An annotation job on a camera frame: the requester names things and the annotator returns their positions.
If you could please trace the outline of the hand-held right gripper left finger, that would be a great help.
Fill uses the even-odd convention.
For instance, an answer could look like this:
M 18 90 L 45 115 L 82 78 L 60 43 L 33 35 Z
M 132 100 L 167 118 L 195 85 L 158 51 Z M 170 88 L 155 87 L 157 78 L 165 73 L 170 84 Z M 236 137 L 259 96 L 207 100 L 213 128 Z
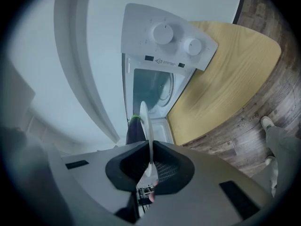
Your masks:
M 63 219 L 55 226 L 140 225 L 136 185 L 149 163 L 148 141 L 61 157 L 47 146 Z

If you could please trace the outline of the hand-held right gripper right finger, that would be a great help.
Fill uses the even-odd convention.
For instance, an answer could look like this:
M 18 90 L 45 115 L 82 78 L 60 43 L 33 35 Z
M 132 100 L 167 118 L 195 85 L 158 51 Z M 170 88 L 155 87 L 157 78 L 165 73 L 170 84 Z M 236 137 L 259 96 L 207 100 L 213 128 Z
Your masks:
M 155 187 L 141 226 L 234 226 L 258 223 L 272 197 L 254 180 L 206 153 L 153 143 L 154 160 L 177 166 Z

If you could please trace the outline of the purple eggplant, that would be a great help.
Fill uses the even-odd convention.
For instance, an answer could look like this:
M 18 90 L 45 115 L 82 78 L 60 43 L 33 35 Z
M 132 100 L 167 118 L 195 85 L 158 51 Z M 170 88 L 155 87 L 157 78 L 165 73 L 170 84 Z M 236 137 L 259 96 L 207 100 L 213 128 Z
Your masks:
M 140 141 L 145 141 L 146 137 L 142 128 L 141 118 L 134 114 L 128 124 L 126 144 L 132 144 Z

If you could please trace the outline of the white microwave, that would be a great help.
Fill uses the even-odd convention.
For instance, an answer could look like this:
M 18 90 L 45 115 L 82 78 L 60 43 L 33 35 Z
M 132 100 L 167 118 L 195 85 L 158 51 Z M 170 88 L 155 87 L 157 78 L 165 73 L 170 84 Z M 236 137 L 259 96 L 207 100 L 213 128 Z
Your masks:
M 125 7 L 121 35 L 126 116 L 148 108 L 154 139 L 172 143 L 167 115 L 196 70 L 204 71 L 218 48 L 185 19 L 142 4 Z

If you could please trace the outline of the person's right hand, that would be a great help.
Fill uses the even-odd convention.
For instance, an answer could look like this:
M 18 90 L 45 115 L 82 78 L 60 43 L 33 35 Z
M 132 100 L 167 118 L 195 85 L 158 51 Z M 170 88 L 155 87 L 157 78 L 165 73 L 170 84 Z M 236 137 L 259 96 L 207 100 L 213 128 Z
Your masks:
M 154 189 L 155 187 L 158 185 L 158 181 L 156 180 L 155 183 L 153 184 L 153 191 L 149 194 L 148 198 L 150 200 L 151 203 L 153 203 L 155 201 L 155 193 L 154 193 Z

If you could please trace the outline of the person's right white shoe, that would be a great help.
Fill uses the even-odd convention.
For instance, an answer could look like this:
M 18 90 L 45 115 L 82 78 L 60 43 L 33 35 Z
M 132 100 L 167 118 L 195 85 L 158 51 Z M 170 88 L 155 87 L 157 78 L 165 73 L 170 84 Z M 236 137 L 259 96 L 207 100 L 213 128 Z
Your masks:
M 263 116 L 261 118 L 261 125 L 265 132 L 267 132 L 270 127 L 275 126 L 273 121 L 268 116 Z

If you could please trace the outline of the low wooden table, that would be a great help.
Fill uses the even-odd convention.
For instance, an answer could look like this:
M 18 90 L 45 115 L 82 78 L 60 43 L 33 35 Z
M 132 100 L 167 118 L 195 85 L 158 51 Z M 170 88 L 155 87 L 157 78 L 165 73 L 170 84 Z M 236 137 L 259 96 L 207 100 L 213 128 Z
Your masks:
M 168 113 L 174 143 L 190 142 L 242 109 L 276 66 L 280 45 L 244 26 L 216 21 L 193 25 L 218 43 L 205 71 L 197 70 Z

